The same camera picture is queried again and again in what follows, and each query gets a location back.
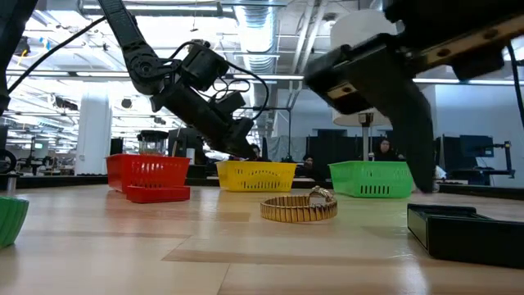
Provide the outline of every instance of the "red basket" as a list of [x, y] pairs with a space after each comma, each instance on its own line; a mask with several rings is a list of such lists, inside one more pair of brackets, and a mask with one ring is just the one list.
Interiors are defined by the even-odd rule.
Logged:
[[109, 156], [106, 164], [109, 186], [127, 194], [129, 186], [182, 187], [189, 158], [118, 154]]
[[187, 186], [176, 188], [140, 188], [130, 186], [126, 199], [137, 203], [178, 202], [189, 200], [191, 189]]

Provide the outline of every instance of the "plastic basket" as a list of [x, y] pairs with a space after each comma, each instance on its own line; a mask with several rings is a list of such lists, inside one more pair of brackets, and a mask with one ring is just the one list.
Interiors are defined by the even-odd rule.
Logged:
[[126, 199], [137, 203], [180, 202], [189, 200], [191, 189], [188, 186], [175, 188], [140, 188], [129, 186]]
[[336, 193], [352, 197], [409, 197], [413, 180], [405, 162], [347, 161], [331, 164]]
[[220, 188], [232, 192], [289, 192], [296, 164], [254, 161], [216, 163]]
[[189, 158], [118, 154], [106, 159], [107, 178], [113, 189], [128, 192], [129, 186], [174, 188], [186, 181]]
[[28, 208], [26, 200], [0, 197], [0, 249], [15, 242]]

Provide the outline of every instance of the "gold bracelet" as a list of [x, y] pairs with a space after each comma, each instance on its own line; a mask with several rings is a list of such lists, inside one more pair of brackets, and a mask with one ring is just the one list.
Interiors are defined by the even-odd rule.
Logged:
[[260, 204], [263, 218], [280, 222], [326, 220], [337, 215], [337, 200], [324, 188], [316, 186], [309, 195], [274, 197]]

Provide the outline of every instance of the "monitor screen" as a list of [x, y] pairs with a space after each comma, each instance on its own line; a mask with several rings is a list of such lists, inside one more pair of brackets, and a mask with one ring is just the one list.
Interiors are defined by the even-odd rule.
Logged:
[[493, 138], [480, 135], [460, 135], [463, 157], [494, 157]]

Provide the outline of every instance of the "screw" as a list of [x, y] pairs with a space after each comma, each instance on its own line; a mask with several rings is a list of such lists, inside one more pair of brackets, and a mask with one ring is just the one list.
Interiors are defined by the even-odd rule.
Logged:
[[487, 32], [485, 32], [482, 37], [484, 37], [484, 39], [486, 40], [491, 40], [493, 39], [494, 37], [496, 37], [497, 35], [499, 34], [499, 31], [496, 30], [496, 29], [488, 29]]
[[443, 48], [436, 55], [438, 57], [447, 57], [450, 53], [451, 51], [448, 48]]

